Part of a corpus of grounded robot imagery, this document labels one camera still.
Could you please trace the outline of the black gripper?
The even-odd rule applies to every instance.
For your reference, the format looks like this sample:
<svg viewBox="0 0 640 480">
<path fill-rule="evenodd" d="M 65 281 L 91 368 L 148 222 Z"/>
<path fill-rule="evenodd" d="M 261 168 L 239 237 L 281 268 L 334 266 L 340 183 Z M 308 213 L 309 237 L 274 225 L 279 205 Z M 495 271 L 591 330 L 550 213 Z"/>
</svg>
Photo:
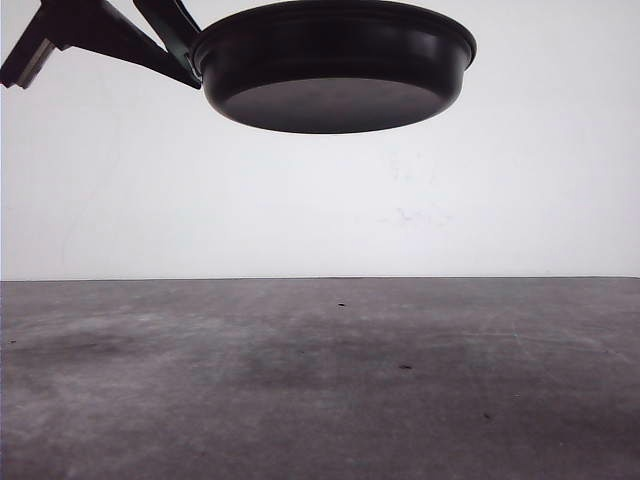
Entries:
<svg viewBox="0 0 640 480">
<path fill-rule="evenodd" d="M 1 67 L 1 84 L 28 88 L 55 50 L 77 47 L 140 65 L 195 89 L 183 62 L 201 33 L 180 0 L 134 0 L 167 51 L 108 1 L 42 1 Z"/>
</svg>

